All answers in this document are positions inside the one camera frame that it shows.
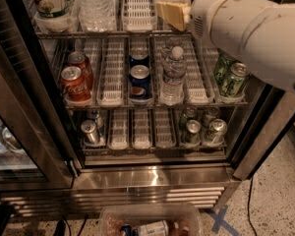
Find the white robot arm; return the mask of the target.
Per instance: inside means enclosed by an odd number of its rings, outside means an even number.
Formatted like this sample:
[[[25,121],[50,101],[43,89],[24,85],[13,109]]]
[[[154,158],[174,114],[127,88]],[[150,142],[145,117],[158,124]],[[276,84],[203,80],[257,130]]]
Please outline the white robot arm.
[[[295,93],[295,3],[268,0],[156,0],[179,31],[243,62],[261,81]]]

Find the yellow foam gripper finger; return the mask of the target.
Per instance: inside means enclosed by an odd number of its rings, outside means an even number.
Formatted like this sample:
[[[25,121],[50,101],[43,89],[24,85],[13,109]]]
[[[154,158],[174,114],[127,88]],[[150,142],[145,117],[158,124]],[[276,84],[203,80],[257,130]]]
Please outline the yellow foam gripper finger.
[[[184,31],[190,21],[191,0],[156,0],[156,13],[167,24]]]

